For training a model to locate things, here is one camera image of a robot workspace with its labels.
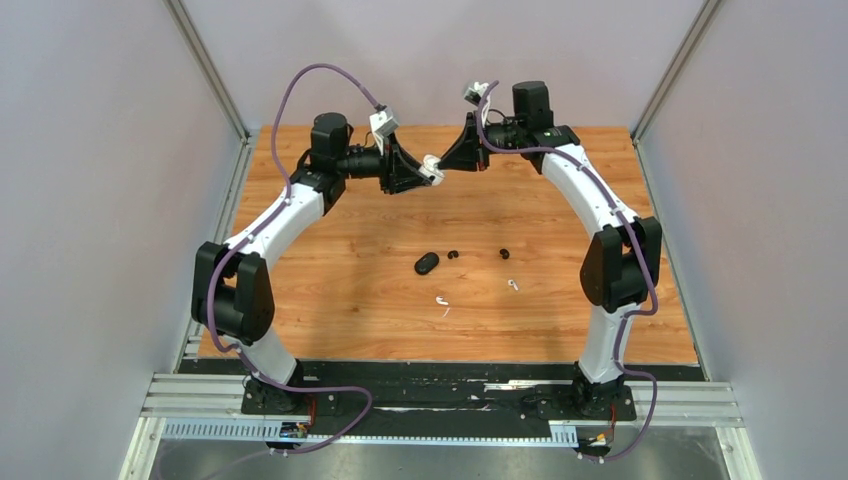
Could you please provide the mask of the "black earbud charging case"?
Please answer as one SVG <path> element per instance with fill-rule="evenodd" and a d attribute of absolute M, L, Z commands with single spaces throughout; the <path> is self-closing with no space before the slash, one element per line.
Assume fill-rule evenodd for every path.
<path fill-rule="evenodd" d="M 418 275 L 427 275 L 440 263 L 440 256 L 435 252 L 423 254 L 415 263 L 414 271 Z"/>

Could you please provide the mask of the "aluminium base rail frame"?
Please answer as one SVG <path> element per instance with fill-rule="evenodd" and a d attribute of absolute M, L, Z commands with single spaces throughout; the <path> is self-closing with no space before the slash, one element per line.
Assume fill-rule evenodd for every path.
<path fill-rule="evenodd" d="M 694 367 L 630 379 L 613 413 L 565 409 L 566 364 L 309 361 L 283 412 L 235 361 L 154 376 L 123 479 L 758 479 L 732 388 Z"/>

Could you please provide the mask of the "aluminium corner post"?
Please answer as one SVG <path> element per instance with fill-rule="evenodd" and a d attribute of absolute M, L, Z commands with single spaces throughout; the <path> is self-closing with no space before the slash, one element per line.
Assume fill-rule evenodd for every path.
<path fill-rule="evenodd" d="M 638 146 L 653 124 L 667 96 L 670 94 L 679 76 L 683 73 L 690 57 L 708 31 L 717 12 L 723 6 L 722 0 L 704 0 L 675 50 L 670 63 L 649 98 L 635 126 L 631 129 L 630 138 L 634 146 Z"/>
<path fill-rule="evenodd" d="M 181 0 L 164 0 L 163 3 L 204 76 L 206 83 L 210 87 L 226 120 L 240 142 L 246 144 L 251 138 L 250 129 L 247 127 L 232 95 L 228 91 L 224 79 L 216 67 L 185 2 Z"/>

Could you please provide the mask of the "white earbud charging case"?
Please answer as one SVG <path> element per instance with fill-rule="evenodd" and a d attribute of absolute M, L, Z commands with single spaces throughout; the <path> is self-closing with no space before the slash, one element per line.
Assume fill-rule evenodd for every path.
<path fill-rule="evenodd" d="M 431 154 L 425 155 L 421 161 L 418 172 L 431 186 L 440 185 L 445 178 L 443 171 L 439 168 L 440 162 L 439 157 Z"/>

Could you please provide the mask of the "right aluminium corner post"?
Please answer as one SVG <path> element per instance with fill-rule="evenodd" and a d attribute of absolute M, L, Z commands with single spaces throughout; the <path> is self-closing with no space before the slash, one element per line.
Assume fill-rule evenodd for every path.
<path fill-rule="evenodd" d="M 708 31 L 717 12 L 723 6 L 722 0 L 704 0 L 675 50 L 670 63 L 649 98 L 635 126 L 631 129 L 630 138 L 634 146 L 638 146 L 653 124 L 667 96 L 670 94 L 679 76 L 683 73 L 690 57 Z"/>

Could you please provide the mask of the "left aluminium corner post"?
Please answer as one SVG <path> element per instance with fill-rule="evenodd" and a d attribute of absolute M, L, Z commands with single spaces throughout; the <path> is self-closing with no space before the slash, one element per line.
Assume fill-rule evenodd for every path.
<path fill-rule="evenodd" d="M 216 67 L 185 2 L 181 0 L 164 0 L 163 3 L 204 76 L 206 83 L 210 87 L 226 120 L 240 142 L 246 144 L 251 138 L 250 129 L 247 127 L 232 95 L 228 91 L 224 79 Z"/>

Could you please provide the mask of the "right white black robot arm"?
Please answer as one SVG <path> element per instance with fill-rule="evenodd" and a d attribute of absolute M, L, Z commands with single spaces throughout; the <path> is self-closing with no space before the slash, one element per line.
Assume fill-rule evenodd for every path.
<path fill-rule="evenodd" d="M 517 154 L 565 197 L 589 237 L 579 272 L 591 305 L 588 337 L 571 384 L 537 393 L 542 412 L 555 408 L 584 419 L 606 419 L 620 412 L 626 398 L 623 353 L 631 320 L 652 315 L 662 250 L 662 227 L 622 201 L 602 179 L 575 131 L 558 125 L 542 81 L 512 88 L 513 114 L 499 122 L 491 110 L 490 83 L 472 82 L 464 98 L 474 106 L 463 133 L 442 156 L 442 170 L 482 171 L 491 154 Z"/>

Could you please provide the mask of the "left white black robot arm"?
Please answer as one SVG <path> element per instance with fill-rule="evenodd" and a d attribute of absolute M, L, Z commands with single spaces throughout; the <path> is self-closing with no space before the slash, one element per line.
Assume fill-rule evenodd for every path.
<path fill-rule="evenodd" d="M 438 185 L 439 157 L 417 161 L 399 144 L 387 109 L 371 118 L 374 144 L 354 145 L 354 128 L 340 113 L 318 115 L 310 147 L 278 198 L 244 230 L 223 243 L 205 242 L 195 256 L 190 315 L 216 348 L 235 351 L 249 369 L 249 392 L 272 409 L 298 411 L 314 389 L 300 362 L 272 329 L 275 301 L 270 272 L 309 226 L 337 203 L 349 179 L 377 178 L 390 194 Z"/>

